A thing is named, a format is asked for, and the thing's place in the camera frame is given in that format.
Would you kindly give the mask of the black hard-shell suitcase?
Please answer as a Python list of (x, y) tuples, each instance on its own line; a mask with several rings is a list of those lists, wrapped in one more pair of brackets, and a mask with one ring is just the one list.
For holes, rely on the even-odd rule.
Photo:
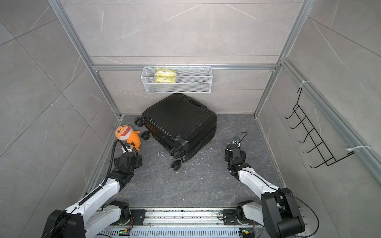
[(134, 124), (146, 127), (141, 138), (156, 139), (175, 159), (171, 168), (178, 171), (214, 137), (217, 115), (199, 101), (175, 93), (147, 108)]

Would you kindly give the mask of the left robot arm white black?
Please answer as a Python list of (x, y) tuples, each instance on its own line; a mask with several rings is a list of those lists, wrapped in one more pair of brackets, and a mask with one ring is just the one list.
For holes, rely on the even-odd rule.
[(111, 156), (104, 180), (84, 198), (64, 210), (55, 210), (47, 218), (44, 238), (93, 238), (113, 223), (133, 224), (129, 204), (108, 200), (120, 192), (142, 166), (142, 156), (131, 142), (117, 139), (124, 149), (120, 157)]

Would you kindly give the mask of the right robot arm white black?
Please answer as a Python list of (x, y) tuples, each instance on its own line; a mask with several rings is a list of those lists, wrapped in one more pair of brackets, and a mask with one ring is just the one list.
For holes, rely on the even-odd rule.
[(229, 173), (239, 182), (246, 185), (260, 200), (257, 206), (254, 201), (248, 200), (237, 204), (238, 221), (248, 224), (251, 221), (263, 226), (272, 238), (301, 238), (306, 226), (297, 201), (305, 205), (317, 220), (317, 227), (310, 235), (314, 236), (320, 228), (320, 220), (316, 212), (304, 201), (297, 198), (290, 189), (279, 188), (260, 176), (248, 163), (246, 152), (241, 150), (243, 137), (248, 133), (243, 131), (236, 134), (230, 144), (226, 146), (224, 158), (228, 163)]

